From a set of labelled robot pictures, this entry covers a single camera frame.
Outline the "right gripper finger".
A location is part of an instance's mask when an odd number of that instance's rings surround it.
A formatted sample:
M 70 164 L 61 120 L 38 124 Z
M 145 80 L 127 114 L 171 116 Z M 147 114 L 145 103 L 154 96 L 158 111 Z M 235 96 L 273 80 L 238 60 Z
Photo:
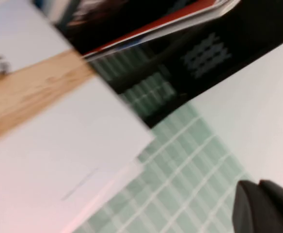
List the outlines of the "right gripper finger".
M 235 233 L 283 233 L 283 188 L 270 180 L 240 180 L 232 223 Z

